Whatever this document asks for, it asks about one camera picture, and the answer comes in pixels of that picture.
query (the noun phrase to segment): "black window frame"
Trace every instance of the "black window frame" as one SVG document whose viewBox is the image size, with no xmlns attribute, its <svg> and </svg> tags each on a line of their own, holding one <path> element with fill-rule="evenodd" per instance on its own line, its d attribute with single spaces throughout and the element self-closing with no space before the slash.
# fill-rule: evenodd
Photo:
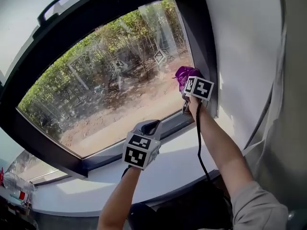
<svg viewBox="0 0 307 230">
<path fill-rule="evenodd" d="M 81 158 L 54 142 L 18 111 L 17 106 L 43 72 L 69 48 L 95 28 L 158 0 L 80 0 L 41 28 L 13 70 L 0 96 L 0 126 L 25 150 L 40 160 L 77 178 L 121 159 L 123 142 Z M 174 0 L 189 41 L 194 67 L 215 82 L 210 101 L 212 116 L 218 113 L 218 74 L 213 29 L 206 0 Z M 174 134 L 193 120 L 180 113 L 164 120 L 161 139 Z"/>
</svg>

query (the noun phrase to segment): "forearm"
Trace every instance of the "forearm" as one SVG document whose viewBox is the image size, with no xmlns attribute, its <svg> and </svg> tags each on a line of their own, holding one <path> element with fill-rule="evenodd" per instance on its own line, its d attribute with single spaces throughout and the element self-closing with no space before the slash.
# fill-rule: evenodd
<svg viewBox="0 0 307 230">
<path fill-rule="evenodd" d="M 122 229 L 129 213 L 141 170 L 131 167 L 106 202 L 98 221 L 98 229 Z"/>
<path fill-rule="evenodd" d="M 200 111 L 200 127 L 206 147 L 232 196 L 239 188 L 253 181 L 252 174 L 239 147 L 207 113 L 204 106 Z"/>
</svg>

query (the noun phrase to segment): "glass pane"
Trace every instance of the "glass pane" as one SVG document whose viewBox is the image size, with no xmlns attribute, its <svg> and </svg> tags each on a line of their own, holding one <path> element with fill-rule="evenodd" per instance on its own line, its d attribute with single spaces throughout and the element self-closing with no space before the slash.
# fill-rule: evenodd
<svg viewBox="0 0 307 230">
<path fill-rule="evenodd" d="M 24 150 L 9 166 L 8 171 L 27 181 L 52 173 L 57 169 Z"/>
<path fill-rule="evenodd" d="M 81 157 L 122 139 L 135 124 L 182 106 L 173 79 L 192 66 L 173 0 L 142 6 L 96 28 L 36 81 L 19 109 Z"/>
</svg>

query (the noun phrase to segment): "purple cloth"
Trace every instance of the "purple cloth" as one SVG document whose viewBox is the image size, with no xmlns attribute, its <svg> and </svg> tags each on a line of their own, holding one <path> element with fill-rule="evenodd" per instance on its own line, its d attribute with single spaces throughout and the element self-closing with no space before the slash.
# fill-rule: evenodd
<svg viewBox="0 0 307 230">
<path fill-rule="evenodd" d="M 189 76 L 196 76 L 196 77 L 201 77 L 200 71 L 193 67 L 180 67 L 176 74 L 174 79 L 177 79 L 179 83 L 179 91 L 181 92 L 186 85 Z"/>
</svg>

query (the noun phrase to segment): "hand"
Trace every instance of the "hand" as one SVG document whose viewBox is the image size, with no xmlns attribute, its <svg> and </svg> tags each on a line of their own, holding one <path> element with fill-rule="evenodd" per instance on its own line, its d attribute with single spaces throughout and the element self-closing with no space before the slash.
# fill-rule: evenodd
<svg viewBox="0 0 307 230">
<path fill-rule="evenodd" d="M 191 96 L 189 98 L 189 110 L 194 118 L 194 121 L 196 121 L 196 111 L 199 104 L 200 99 L 196 98 L 195 96 Z M 201 105 L 200 113 L 206 112 L 206 108 Z"/>
</svg>

